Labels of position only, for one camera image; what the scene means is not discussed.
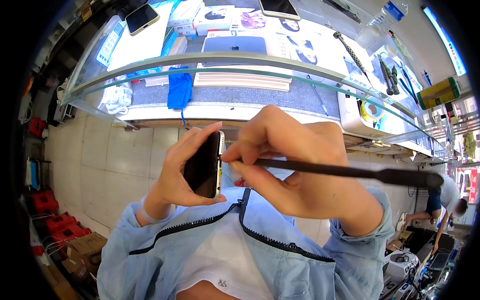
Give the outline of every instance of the smartphone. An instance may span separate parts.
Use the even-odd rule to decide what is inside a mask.
[[[290,1],[284,1],[281,5],[278,5],[278,1],[273,0],[258,0],[262,13],[266,16],[291,19],[300,21],[299,14],[293,8]]]
[[[125,17],[128,33],[134,36],[160,19],[150,4],[145,4]]]
[[[222,161],[225,135],[222,131],[212,133],[183,169],[183,177],[195,194],[207,198],[220,195]]]

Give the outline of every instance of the blue string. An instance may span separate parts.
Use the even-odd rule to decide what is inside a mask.
[[[181,119],[183,121],[183,125],[185,125],[185,118],[183,117],[183,108],[181,109]]]

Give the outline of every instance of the black zipper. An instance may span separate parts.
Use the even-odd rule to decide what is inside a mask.
[[[311,259],[315,259],[317,261],[322,261],[322,262],[327,262],[327,263],[334,263],[335,260],[333,260],[332,258],[330,257],[326,257],[326,256],[322,256],[322,255],[317,255],[317,254],[314,254],[314,253],[311,253],[311,252],[308,252],[308,251],[305,251],[304,249],[300,248],[299,246],[297,246],[295,243],[290,243],[290,244],[285,244],[285,243],[282,243],[280,241],[277,241],[277,240],[274,240],[274,239],[271,239],[269,237],[266,237],[262,234],[259,234],[251,229],[248,229],[244,224],[243,224],[243,216],[245,215],[245,209],[247,208],[247,204],[248,204],[248,199],[250,197],[250,191],[251,189],[245,189],[245,192],[243,193],[243,198],[242,200],[239,200],[240,204],[241,204],[241,211],[239,213],[239,221],[240,221],[240,225],[241,227],[243,228],[243,231],[248,234],[249,236],[251,236],[252,238],[258,240],[258,241],[261,241],[262,243],[264,244],[267,244],[269,246],[272,246],[272,247],[275,247],[275,248],[278,248],[280,250],[284,250],[284,251],[288,251],[288,252],[293,252],[293,253],[298,253],[302,256],[305,256],[307,258],[311,258]]]
[[[181,225],[176,225],[176,226],[173,226],[173,227],[162,229],[161,231],[159,231],[155,235],[155,240],[154,240],[154,242],[151,246],[149,246],[147,248],[143,248],[143,249],[137,249],[137,250],[130,251],[129,255],[142,254],[142,253],[146,253],[146,252],[150,251],[155,246],[156,241],[159,238],[164,237],[166,235],[176,233],[176,232],[180,232],[180,231],[184,231],[184,230],[188,230],[188,229],[192,229],[192,228],[196,228],[196,227],[200,227],[200,226],[203,226],[203,225],[208,225],[208,224],[215,223],[216,221],[220,220],[223,216],[228,214],[230,211],[232,211],[232,209],[234,209],[237,206],[240,206],[240,213],[239,213],[240,225],[241,225],[243,231],[246,234],[248,234],[249,236],[251,236],[252,238],[254,238],[254,239],[256,239],[256,240],[258,240],[258,241],[260,241],[264,244],[267,244],[269,246],[275,247],[277,249],[288,251],[288,252],[293,252],[293,253],[298,253],[302,256],[305,256],[305,257],[311,258],[311,259],[315,259],[317,261],[322,261],[322,262],[327,262],[327,263],[334,263],[335,262],[335,260],[333,260],[330,257],[317,255],[317,254],[305,251],[304,249],[297,246],[295,243],[285,244],[285,243],[282,243],[280,241],[277,241],[277,240],[271,239],[269,237],[266,237],[262,234],[259,234],[255,231],[251,230],[251,229],[248,229],[243,224],[243,216],[245,215],[245,210],[247,208],[248,199],[250,198],[250,192],[251,192],[251,189],[246,188],[245,191],[243,192],[242,199],[239,199],[238,203],[232,204],[226,212],[224,212],[220,215],[213,216],[213,217],[210,217],[210,218],[207,218],[207,219],[202,219],[202,220],[199,220],[199,221],[184,223],[184,224],[181,224]]]
[[[237,207],[239,205],[240,205],[239,203],[234,203],[230,206],[230,208],[226,212],[224,212],[222,214],[219,214],[217,216],[213,216],[213,217],[210,217],[210,218],[207,218],[207,219],[202,219],[202,220],[198,220],[198,221],[194,221],[194,222],[184,223],[184,224],[176,225],[176,226],[169,227],[169,228],[164,228],[164,229],[160,230],[155,235],[155,240],[153,241],[153,244],[151,246],[146,247],[146,248],[142,248],[142,249],[137,249],[137,250],[130,251],[130,253],[128,253],[128,255],[142,254],[142,253],[146,253],[146,252],[152,250],[153,247],[155,246],[156,241],[159,238],[164,237],[166,235],[169,235],[169,234],[172,234],[172,233],[177,233],[177,232],[188,230],[188,229],[192,229],[192,228],[196,228],[196,227],[200,227],[200,226],[203,226],[203,225],[208,225],[208,224],[215,223],[216,221],[220,220],[224,215],[228,214],[232,209],[234,209],[235,207]]]

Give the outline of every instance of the water bottle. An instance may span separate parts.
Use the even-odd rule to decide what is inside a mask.
[[[355,40],[363,48],[370,47],[376,40],[383,37],[392,25],[400,22],[408,12],[408,0],[389,1],[382,10],[367,24],[366,28],[357,35]]]

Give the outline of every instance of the light blue jacket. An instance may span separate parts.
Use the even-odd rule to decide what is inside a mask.
[[[385,193],[367,188],[384,209],[383,220],[375,230],[351,237],[337,220],[331,219],[332,236],[322,248],[299,232],[291,217],[280,214],[255,191],[251,191],[246,207],[240,206],[238,199],[242,199],[244,190],[223,189],[227,202],[178,207],[159,224],[143,228],[135,218],[139,203],[128,205],[102,251],[97,277],[100,298],[175,299],[184,262],[215,228],[212,217],[233,206],[230,214],[245,209],[243,223],[252,232],[268,237],[268,241],[295,243],[290,252],[244,233],[258,270],[275,299],[378,299],[383,288],[385,242],[394,233]],[[210,224],[195,227],[202,219]],[[185,225],[176,227],[182,224],[194,228],[173,232],[184,228]],[[298,247],[315,256],[306,257]],[[129,255],[138,249],[144,250]]]

